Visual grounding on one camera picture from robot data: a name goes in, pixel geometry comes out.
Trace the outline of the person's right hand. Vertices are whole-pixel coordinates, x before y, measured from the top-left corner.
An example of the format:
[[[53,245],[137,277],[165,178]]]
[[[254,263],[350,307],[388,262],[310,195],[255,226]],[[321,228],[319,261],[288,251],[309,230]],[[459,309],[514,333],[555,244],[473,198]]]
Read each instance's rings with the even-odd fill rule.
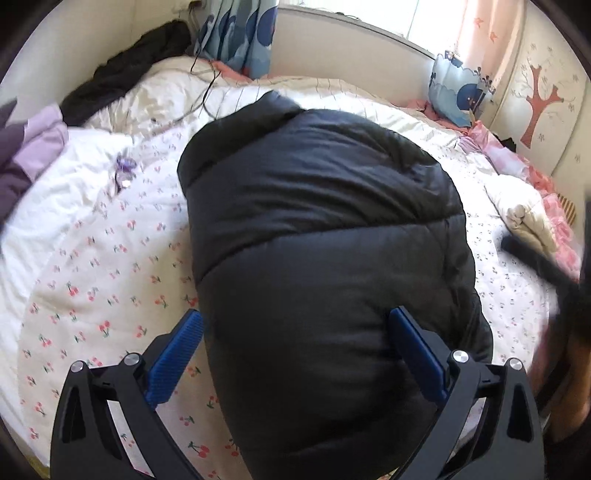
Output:
[[[557,337],[548,325],[535,351],[528,373],[535,395],[549,378]],[[554,441],[573,435],[590,413],[590,342],[570,334],[565,352],[568,372],[551,401],[549,431]]]

